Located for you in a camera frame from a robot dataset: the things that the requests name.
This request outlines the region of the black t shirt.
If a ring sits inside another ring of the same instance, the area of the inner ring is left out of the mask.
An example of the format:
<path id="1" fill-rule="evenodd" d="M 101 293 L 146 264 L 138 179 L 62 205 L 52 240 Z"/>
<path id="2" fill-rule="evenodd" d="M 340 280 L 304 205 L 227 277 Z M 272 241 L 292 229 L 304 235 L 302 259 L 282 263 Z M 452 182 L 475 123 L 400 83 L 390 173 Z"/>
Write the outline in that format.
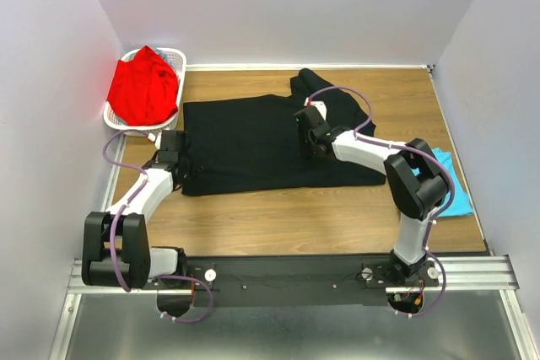
<path id="1" fill-rule="evenodd" d="M 184 105 L 184 129 L 195 166 L 185 180 L 186 196 L 299 187 L 382 185 L 383 174 L 357 164 L 318 157 L 304 158 L 294 114 L 305 99 L 323 89 L 331 127 L 354 128 L 367 114 L 348 93 L 310 69 L 290 79 L 287 97 L 267 94 L 243 99 Z"/>

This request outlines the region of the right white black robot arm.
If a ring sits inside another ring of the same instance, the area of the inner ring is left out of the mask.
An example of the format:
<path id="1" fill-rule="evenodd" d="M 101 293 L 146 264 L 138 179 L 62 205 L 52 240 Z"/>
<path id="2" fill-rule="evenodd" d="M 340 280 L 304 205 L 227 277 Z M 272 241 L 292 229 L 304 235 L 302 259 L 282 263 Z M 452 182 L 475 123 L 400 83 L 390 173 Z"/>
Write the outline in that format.
<path id="1" fill-rule="evenodd" d="M 450 205 L 455 185 L 426 141 L 391 142 L 353 129 L 332 128 L 309 104 L 294 114 L 301 153 L 375 170 L 386 177 L 400 212 L 397 242 L 389 254 L 387 278 L 400 286 L 419 275 L 428 257 L 435 220 Z"/>

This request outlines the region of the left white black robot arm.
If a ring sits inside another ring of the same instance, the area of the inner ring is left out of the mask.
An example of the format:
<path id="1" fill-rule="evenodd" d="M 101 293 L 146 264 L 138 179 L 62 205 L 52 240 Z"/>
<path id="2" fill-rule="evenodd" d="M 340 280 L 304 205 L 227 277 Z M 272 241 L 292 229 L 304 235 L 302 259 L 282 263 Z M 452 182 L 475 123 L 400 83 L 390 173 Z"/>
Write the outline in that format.
<path id="1" fill-rule="evenodd" d="M 143 166 L 103 158 L 117 167 L 138 172 L 128 192 L 102 212 L 91 212 L 84 221 L 81 278 L 87 286 L 120 287 L 126 292 L 143 288 L 150 280 L 166 287 L 180 287 L 187 280 L 186 254 L 182 248 L 149 245 L 147 223 L 161 202 L 195 173 L 190 156 L 191 137 L 184 131 L 163 130 L 149 138 L 155 146 Z"/>

